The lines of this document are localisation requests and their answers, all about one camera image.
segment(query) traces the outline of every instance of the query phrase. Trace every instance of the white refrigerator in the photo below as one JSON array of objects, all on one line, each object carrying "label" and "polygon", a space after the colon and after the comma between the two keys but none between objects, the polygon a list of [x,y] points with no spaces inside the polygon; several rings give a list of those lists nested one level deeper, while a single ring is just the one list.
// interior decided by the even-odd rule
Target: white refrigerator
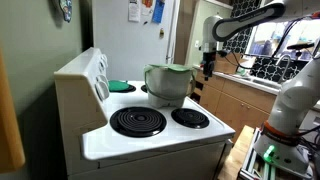
[{"label": "white refrigerator", "polygon": [[129,21],[133,0],[93,0],[94,47],[107,55],[110,80],[144,80],[146,64],[173,63],[180,0],[166,0],[161,23],[152,21],[153,11],[139,22]]}]

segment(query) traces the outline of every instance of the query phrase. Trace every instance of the faucet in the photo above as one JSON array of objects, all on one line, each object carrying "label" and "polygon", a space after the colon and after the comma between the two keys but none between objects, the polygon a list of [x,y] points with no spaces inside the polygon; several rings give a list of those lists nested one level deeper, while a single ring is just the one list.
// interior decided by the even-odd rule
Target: faucet
[{"label": "faucet", "polygon": [[282,55],[278,61],[276,62],[276,66],[278,66],[280,64],[280,62],[283,60],[283,59],[288,59],[287,61],[287,65],[286,65],[286,68],[284,69],[278,83],[281,84],[283,82],[285,82],[286,80],[284,79],[284,75],[286,74],[287,70],[288,70],[288,67],[289,67],[289,64],[291,62],[291,57],[288,55],[288,54],[285,54],[285,55]]}]

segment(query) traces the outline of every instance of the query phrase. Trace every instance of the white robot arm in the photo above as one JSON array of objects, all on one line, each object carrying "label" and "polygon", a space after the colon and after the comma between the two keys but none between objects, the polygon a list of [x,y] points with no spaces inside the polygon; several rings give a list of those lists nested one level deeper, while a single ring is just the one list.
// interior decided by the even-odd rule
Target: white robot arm
[{"label": "white robot arm", "polygon": [[[204,54],[214,52],[217,41],[264,22],[284,22],[306,17],[320,10],[319,0],[274,0],[243,16],[230,19],[210,17],[204,24]],[[204,56],[204,74],[210,77],[210,58]],[[298,129],[306,112],[320,99],[320,58],[314,58],[291,81],[285,82],[276,98],[261,137],[254,145],[263,159],[304,179],[312,178],[308,157],[299,146]]]}]

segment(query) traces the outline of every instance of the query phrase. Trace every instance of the white electric stove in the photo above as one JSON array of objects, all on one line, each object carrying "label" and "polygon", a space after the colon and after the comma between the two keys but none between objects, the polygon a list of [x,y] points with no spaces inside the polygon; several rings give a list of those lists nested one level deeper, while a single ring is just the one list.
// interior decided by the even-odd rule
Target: white electric stove
[{"label": "white electric stove", "polygon": [[[109,93],[106,67],[106,56],[90,48],[55,72],[69,179],[213,178],[234,130],[189,98],[180,109],[153,108],[144,82]],[[184,124],[190,118],[200,125]]]}]

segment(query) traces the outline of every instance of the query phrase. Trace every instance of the kitchen sink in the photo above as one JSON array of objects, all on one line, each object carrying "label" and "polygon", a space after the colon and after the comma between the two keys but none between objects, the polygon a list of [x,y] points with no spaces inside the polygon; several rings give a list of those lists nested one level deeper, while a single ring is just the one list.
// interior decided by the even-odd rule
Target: kitchen sink
[{"label": "kitchen sink", "polygon": [[276,90],[280,90],[281,89],[281,84],[278,84],[278,83],[273,82],[273,81],[265,80],[265,79],[262,79],[262,78],[258,78],[258,77],[249,76],[249,77],[241,77],[240,79],[243,79],[243,80],[246,80],[246,81],[251,81],[253,83],[256,83],[256,84],[259,84],[259,85],[263,85],[263,86],[267,86],[269,88],[276,89]]}]

